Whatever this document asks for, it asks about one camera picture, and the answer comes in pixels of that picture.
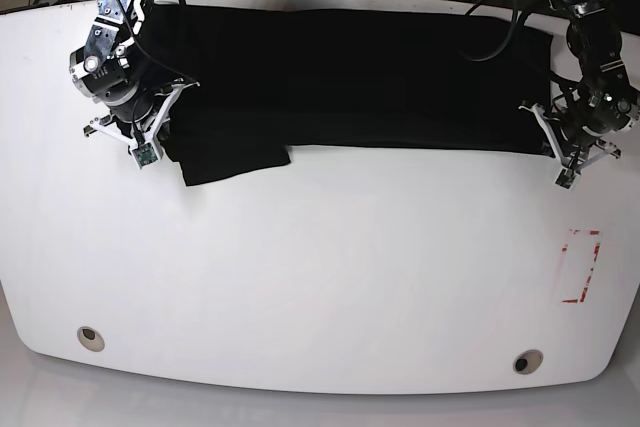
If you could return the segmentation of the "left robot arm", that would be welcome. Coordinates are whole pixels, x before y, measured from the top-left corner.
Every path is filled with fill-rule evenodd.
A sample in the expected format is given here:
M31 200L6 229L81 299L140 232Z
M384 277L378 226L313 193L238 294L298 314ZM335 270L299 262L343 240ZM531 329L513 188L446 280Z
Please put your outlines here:
M553 116L553 131L565 155L588 151L602 136L639 121L639 91L621 57L622 35L614 0L549 0L568 14L566 43L581 69L578 97Z

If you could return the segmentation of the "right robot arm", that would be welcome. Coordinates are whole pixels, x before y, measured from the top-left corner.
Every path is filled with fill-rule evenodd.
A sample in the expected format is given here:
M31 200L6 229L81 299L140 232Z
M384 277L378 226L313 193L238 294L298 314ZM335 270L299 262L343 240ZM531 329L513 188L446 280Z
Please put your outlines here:
M129 127L128 135L140 147L149 138L144 121L154 114L155 99L194 78L143 43L154 0L96 0L96 5L85 45L70 55L69 74L83 95L107 106L110 122ZM178 5L184 7L186 0Z

